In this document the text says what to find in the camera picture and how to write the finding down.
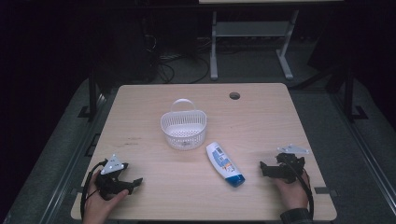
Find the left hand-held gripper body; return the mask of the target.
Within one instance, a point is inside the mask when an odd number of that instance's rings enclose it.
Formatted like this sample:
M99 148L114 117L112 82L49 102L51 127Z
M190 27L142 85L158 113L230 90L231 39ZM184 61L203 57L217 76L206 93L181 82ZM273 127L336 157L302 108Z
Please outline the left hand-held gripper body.
M117 195L127 189L127 183L129 182L119 180L122 171L122 162L113 154L111 158L106 161L104 168L96 177L94 183L99 189L99 194L105 200L111 195Z

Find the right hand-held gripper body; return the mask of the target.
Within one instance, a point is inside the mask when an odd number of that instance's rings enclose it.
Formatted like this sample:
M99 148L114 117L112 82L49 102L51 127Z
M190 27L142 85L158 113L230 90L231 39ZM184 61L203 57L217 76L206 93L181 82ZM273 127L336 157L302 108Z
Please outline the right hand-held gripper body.
M310 151L293 144L278 147L276 150L279 153L283 153L285 158L283 163L279 163L279 166L283 169L282 179L287 183L294 182L298 176L303 174L305 165L304 155L308 155Z

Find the white and blue shampoo bottle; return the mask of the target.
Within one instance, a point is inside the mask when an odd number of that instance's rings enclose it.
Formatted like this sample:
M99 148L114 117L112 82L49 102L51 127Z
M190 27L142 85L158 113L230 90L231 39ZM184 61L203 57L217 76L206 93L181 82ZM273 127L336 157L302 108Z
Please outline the white and blue shampoo bottle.
M246 181L219 143L209 144L206 147L206 154L215 170L229 185L237 188Z

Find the white plastic basket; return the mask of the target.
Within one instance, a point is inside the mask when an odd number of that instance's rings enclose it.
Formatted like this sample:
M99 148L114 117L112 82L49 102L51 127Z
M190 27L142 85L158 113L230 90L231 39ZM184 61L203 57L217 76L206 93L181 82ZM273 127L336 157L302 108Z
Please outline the white plastic basket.
M207 115L189 99L175 100L160 123L168 145L174 149L195 149L205 141Z

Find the person's right hand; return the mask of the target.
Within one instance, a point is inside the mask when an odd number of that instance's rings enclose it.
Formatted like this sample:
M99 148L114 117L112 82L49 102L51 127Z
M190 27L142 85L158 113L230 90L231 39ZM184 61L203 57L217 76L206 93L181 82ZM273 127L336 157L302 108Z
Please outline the person's right hand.
M273 182L276 184L282 203L287 210L308 207L308 197L299 180L288 184L282 179L274 178Z

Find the person's left hand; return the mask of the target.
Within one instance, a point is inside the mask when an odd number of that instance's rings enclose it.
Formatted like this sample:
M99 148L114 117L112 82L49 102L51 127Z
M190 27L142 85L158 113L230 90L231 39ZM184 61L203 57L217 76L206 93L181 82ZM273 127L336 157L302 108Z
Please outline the person's left hand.
M109 200L101 197L99 189L95 185L96 177L100 174L97 171L90 181L88 187L88 199L84 204L85 212L82 218L83 224L105 224L113 209L128 195L129 191L124 189Z

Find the black metal stand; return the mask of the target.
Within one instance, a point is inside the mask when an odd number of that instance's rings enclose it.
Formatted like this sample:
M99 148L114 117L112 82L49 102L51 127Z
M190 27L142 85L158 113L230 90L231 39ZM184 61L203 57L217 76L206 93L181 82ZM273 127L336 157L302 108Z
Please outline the black metal stand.
M99 89L99 86L97 85L94 72L90 72L89 74L88 94L89 94L89 104L84 105L79 110L78 117L87 119L88 122L92 122L94 121L95 117L98 115L99 109L106 101L106 97L103 95L103 93Z
M350 63L345 63L343 112L347 120L353 123L356 119L368 119L367 114L359 105L353 105L354 73Z

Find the white metal desk frame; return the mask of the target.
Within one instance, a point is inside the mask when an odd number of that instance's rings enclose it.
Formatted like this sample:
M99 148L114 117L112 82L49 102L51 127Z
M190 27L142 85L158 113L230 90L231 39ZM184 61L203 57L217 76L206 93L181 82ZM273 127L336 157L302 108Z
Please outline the white metal desk frame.
M219 37L281 37L283 45L276 50L280 67L286 80L293 80L286 58L294 28L300 13L298 4L326 4L337 3L342 0L198 0L201 6L212 7L291 7L290 17L287 20L266 21L219 21L218 9L212 12L211 23L211 50L210 50L210 78L219 78L217 40Z

